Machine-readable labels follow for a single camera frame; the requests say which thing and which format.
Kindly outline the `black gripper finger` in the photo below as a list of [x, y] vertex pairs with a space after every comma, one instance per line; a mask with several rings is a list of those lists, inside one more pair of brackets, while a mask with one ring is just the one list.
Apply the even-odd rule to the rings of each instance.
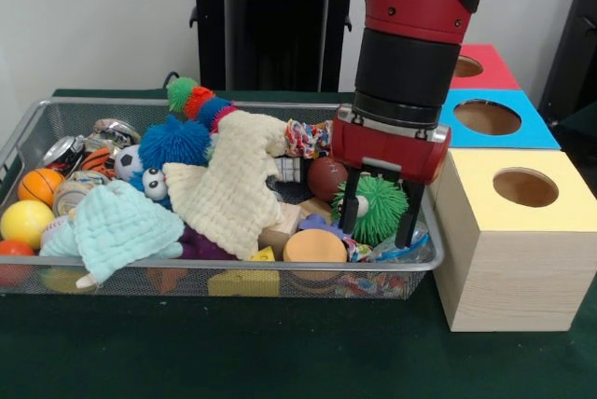
[[402, 187], [408, 198], [408, 208], [398, 224], [395, 239], [397, 248], [407, 248], [411, 245], [424, 193], [424, 185], [414, 182], [403, 182]]
[[345, 234], [352, 234], [358, 215], [359, 202], [356, 197], [360, 171], [350, 168], [344, 189], [344, 198], [340, 215], [340, 227]]

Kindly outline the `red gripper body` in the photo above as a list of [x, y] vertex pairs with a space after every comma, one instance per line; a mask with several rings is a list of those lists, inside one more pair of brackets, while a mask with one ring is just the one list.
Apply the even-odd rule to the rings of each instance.
[[431, 130], [398, 127], [362, 117], [350, 107], [336, 111], [331, 153], [358, 170], [373, 167], [397, 172], [401, 178], [429, 185], [435, 181], [451, 143], [451, 128]]

